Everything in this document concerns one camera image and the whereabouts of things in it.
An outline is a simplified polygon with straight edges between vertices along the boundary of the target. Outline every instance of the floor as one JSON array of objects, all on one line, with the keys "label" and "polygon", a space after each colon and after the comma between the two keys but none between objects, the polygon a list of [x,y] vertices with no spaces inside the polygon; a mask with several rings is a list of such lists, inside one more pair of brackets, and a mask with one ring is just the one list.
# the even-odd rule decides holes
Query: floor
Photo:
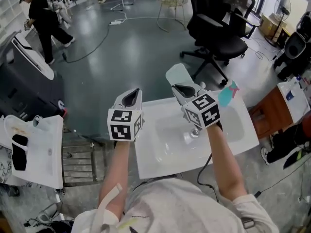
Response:
[{"label": "floor", "polygon": [[[76,42],[65,49],[68,61],[76,60],[92,51],[107,34],[108,24],[115,19],[124,18],[123,13],[110,12],[115,2],[97,4],[96,0],[87,0],[71,8],[73,25],[68,32],[76,37]],[[143,101],[172,97],[171,88],[165,79],[166,71],[177,63],[184,63],[189,73],[193,73],[201,64],[200,60],[186,56],[179,58],[182,50],[194,50],[194,40],[183,27],[171,19],[161,19],[160,23],[170,30],[166,33],[156,24],[160,2],[157,0],[136,0],[135,5],[124,10],[128,18],[121,25],[111,26],[106,40],[94,53],[83,60],[68,64],[63,61],[61,51],[54,48],[55,64],[52,68],[58,71],[65,80],[65,103],[68,108],[66,126],[81,135],[107,139],[107,109],[113,105],[117,95],[125,90],[139,87],[143,90]],[[185,5],[186,20],[191,18],[191,5]],[[162,17],[173,17],[173,9],[163,9]],[[182,16],[178,9],[177,17]],[[244,58],[230,60],[224,71],[234,79],[240,87],[240,93],[247,107],[255,105],[279,82],[271,68],[270,61],[276,49],[270,47],[255,31],[253,38],[245,40],[249,46]],[[197,77],[197,82],[204,81],[207,89],[220,89],[222,80],[216,70],[208,66]],[[272,186],[290,174],[302,162],[282,169],[285,160],[269,166],[260,156],[261,146],[269,148],[266,140],[260,145],[237,156],[237,160],[245,175],[245,185],[249,193]],[[112,145],[106,145],[106,151],[112,151]],[[131,147],[129,168],[129,188],[131,191],[141,181],[134,146]],[[300,167],[295,173],[273,188],[263,192],[258,200],[267,210],[280,232],[289,232],[293,225],[300,225],[310,205],[298,201],[302,195],[305,199],[311,192],[311,160]],[[183,173],[183,179],[196,184],[198,170]],[[212,166],[208,166],[201,176],[201,182],[216,185]],[[55,201],[53,189],[42,187],[21,188],[19,198],[1,197],[0,206],[8,217],[18,218],[14,232],[24,232],[20,227],[25,220],[44,209]],[[64,204],[79,207],[79,211],[96,208],[100,184],[66,188],[62,197]],[[201,187],[211,197],[210,189]]]}]

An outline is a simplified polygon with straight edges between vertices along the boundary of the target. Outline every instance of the white sink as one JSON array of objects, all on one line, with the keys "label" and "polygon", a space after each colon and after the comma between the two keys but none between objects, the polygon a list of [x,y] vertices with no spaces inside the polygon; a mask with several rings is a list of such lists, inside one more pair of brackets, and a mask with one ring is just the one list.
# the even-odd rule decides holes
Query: white sink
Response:
[{"label": "white sink", "polygon": [[63,119],[60,116],[52,116],[42,119],[48,123],[48,131],[33,127],[33,122],[22,122],[28,130],[24,130],[24,136],[28,138],[28,151],[26,169],[15,170],[12,164],[12,174],[20,179],[50,186],[56,189],[63,188],[62,177],[62,134]]},{"label": "white sink", "polygon": [[[141,179],[161,177],[204,166],[211,150],[206,130],[197,138],[194,128],[183,118],[175,98],[143,103],[145,123],[136,138],[135,148]],[[259,144],[255,129],[237,93],[226,108],[220,107],[221,123],[234,154]]]}]

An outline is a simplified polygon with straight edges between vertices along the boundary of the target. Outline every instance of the hand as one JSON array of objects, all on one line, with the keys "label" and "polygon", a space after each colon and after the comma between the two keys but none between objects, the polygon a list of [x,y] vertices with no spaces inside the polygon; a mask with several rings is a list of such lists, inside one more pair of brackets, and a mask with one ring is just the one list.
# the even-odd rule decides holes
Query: hand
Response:
[{"label": "hand", "polygon": [[31,26],[33,25],[34,22],[35,22],[34,19],[28,20],[28,21],[27,21],[27,26],[28,26],[29,28],[31,28]]}]

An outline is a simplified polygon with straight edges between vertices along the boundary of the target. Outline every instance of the wooden cabinet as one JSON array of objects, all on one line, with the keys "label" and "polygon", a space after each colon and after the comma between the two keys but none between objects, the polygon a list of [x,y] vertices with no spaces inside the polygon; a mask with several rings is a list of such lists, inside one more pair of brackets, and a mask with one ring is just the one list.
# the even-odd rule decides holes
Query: wooden cabinet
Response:
[{"label": "wooden cabinet", "polygon": [[293,124],[292,116],[278,87],[249,111],[258,139]]}]

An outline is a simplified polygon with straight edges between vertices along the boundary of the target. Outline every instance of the chair wheel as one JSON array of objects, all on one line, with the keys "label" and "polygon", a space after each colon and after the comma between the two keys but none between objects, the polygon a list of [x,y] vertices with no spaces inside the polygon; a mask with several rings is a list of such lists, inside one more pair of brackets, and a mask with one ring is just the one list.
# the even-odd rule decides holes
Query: chair wheel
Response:
[{"label": "chair wheel", "polygon": [[220,83],[220,85],[225,86],[227,84],[227,80],[222,80],[222,82]]}]

